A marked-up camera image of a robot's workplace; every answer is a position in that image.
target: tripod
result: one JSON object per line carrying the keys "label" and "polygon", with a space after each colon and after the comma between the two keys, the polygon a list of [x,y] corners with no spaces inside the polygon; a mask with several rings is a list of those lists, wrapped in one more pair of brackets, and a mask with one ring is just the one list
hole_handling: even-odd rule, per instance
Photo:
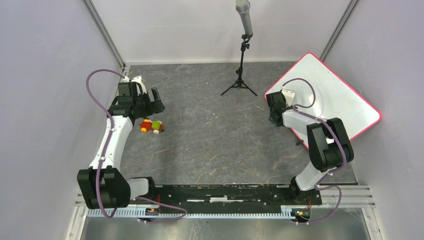
{"label": "tripod", "polygon": [[241,44],[241,61],[240,61],[240,67],[235,71],[236,74],[238,74],[238,78],[235,81],[233,85],[231,85],[227,90],[225,90],[223,93],[221,93],[221,96],[224,95],[228,90],[230,89],[249,89],[255,96],[258,96],[249,86],[246,85],[245,81],[242,79],[243,74],[243,58],[245,56],[246,49],[250,48],[250,41],[252,36],[247,36],[243,34],[241,38],[243,39],[243,43]]}

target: microphone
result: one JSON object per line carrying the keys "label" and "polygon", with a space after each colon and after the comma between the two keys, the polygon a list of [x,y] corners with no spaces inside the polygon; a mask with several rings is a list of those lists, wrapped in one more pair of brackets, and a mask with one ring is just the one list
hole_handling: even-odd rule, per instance
{"label": "microphone", "polygon": [[241,22],[243,23],[244,32],[247,37],[253,36],[251,15],[249,10],[251,8],[251,3],[248,0],[236,0],[235,1],[235,10],[240,14]]}

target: marble floor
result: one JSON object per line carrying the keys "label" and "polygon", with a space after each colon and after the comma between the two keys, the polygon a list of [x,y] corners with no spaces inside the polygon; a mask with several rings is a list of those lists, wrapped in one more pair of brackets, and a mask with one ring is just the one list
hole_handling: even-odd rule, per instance
{"label": "marble floor", "polygon": [[[157,88],[166,109],[153,115],[164,132],[140,132],[136,121],[121,161],[126,178],[153,177],[156,184],[284,184],[309,163],[308,150],[296,145],[290,129],[268,121],[265,91],[294,62],[248,62],[247,89],[220,94],[237,79],[239,63],[133,65]],[[355,183],[349,165],[328,183]]]}
{"label": "marble floor", "polygon": [[[321,219],[331,209],[313,208],[313,218]],[[297,226],[282,219],[181,219],[161,224],[140,224],[131,218],[88,217],[82,240],[370,240],[361,208],[339,208],[320,224]]]}

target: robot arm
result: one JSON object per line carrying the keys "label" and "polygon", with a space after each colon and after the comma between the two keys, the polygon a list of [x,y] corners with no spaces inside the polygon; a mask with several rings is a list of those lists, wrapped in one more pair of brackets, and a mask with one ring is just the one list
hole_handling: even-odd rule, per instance
{"label": "robot arm", "polygon": [[111,129],[112,134],[100,170],[102,181],[99,188],[104,208],[125,208],[130,199],[145,195],[149,191],[147,178],[133,178],[126,181],[120,173],[120,166],[125,142],[135,120],[161,113],[165,109],[158,90],[152,88],[151,91],[153,101],[150,100],[141,76],[131,81],[125,78],[118,84],[119,95],[114,98],[108,109],[114,124],[111,126],[111,119],[107,119],[103,140],[94,160],[88,169],[80,170],[77,175],[79,187],[89,209],[100,208],[96,197],[96,171]]}
{"label": "robot arm", "polygon": [[[290,93],[291,95],[287,98],[292,100],[294,93],[292,91]],[[337,147],[328,129],[322,123],[297,113],[293,110],[293,106],[287,104],[288,101],[286,101],[284,91],[269,93],[266,95],[266,99],[270,109],[269,120],[271,122],[277,126],[293,128],[307,135],[310,163],[290,182],[290,189],[295,198],[305,196],[305,194],[315,189],[316,184],[329,171],[343,164],[340,149]],[[326,120],[326,123],[331,127],[340,141],[346,155],[346,162],[352,161],[354,152],[342,120],[332,118]]]}

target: toy car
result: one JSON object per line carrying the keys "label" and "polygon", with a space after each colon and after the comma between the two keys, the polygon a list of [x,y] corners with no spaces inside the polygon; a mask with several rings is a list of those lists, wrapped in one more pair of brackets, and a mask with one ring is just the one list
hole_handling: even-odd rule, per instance
{"label": "toy car", "polygon": [[140,123],[141,131],[146,133],[148,130],[153,130],[154,134],[159,134],[164,131],[164,126],[161,121],[151,121],[150,119],[144,119]]}

